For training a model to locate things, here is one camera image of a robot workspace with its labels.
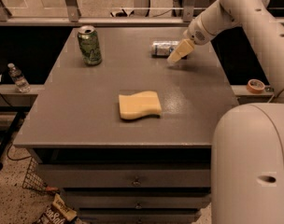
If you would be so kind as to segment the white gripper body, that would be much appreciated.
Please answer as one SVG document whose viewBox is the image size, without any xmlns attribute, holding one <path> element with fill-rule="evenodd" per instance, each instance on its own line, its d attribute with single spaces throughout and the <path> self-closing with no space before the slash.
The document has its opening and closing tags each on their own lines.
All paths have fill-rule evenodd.
<svg viewBox="0 0 284 224">
<path fill-rule="evenodd" d="M 183 35 L 192 40 L 195 45 L 204 45 L 212 39 L 212 35 L 206 30 L 200 19 L 194 19 Z"/>
</svg>

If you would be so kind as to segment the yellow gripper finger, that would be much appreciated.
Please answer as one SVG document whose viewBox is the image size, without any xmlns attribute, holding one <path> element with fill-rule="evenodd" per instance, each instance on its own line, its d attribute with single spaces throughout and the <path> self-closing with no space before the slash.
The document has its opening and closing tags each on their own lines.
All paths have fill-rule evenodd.
<svg viewBox="0 0 284 224">
<path fill-rule="evenodd" d="M 194 43 L 190 39 L 182 39 L 178 45 L 171 52 L 167 61 L 169 63 L 176 63 L 183 57 L 187 56 L 194 50 Z"/>
</svg>

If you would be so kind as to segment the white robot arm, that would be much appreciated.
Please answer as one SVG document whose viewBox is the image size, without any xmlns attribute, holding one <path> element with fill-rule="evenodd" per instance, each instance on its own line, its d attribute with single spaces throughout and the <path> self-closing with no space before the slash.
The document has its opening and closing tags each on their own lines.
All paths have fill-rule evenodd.
<svg viewBox="0 0 284 224">
<path fill-rule="evenodd" d="M 265 103 L 239 105 L 220 119 L 211 146 L 211 223 L 284 224 L 284 25 L 270 0 L 217 0 L 185 31 L 168 57 L 175 63 L 220 32 L 239 26 L 263 70 L 250 92 Z"/>
</svg>

